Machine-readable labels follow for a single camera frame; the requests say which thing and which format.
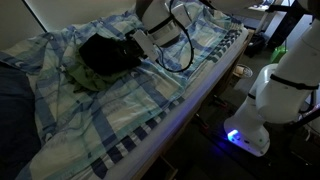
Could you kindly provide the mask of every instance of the plaid bedsheet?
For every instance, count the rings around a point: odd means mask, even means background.
[[[32,88],[42,149],[18,179],[67,179],[88,172],[102,178],[106,171],[98,171],[101,165],[111,168],[182,101],[189,77],[230,30],[241,26],[198,3],[185,5],[193,19],[188,32],[195,56],[182,73],[166,72],[146,59],[107,91],[73,93],[65,68],[74,64],[79,46],[95,33],[124,39],[132,29],[143,30],[133,9],[45,33],[0,52],[1,62],[36,79]],[[187,42],[181,35],[178,43],[163,49],[164,62],[171,68],[189,60]]]

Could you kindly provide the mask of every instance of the dark blanket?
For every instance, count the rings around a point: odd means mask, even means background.
[[[14,179],[40,150],[25,73],[0,63],[0,179]]]

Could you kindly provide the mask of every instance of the black cloth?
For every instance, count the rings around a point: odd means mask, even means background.
[[[25,73],[0,63],[0,179],[14,179],[40,150]]]
[[[88,67],[100,75],[111,75],[139,66],[143,51],[135,41],[120,41],[91,36],[80,48],[79,54]]]

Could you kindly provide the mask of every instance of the mattress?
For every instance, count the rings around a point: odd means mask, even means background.
[[[185,119],[195,113],[210,90],[231,66],[247,35],[248,30],[243,28],[239,37],[218,62],[206,61],[201,65],[204,68],[192,76],[194,81],[183,95],[185,100],[175,107],[139,146],[113,166],[104,179],[128,179],[139,171],[144,163],[175,133],[176,128],[181,127]]]

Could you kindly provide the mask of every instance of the blue light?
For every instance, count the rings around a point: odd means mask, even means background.
[[[238,130],[233,130],[233,131],[229,132],[229,133],[228,133],[228,139],[229,139],[230,141],[232,141],[233,136],[236,135],[236,134],[238,134]]]

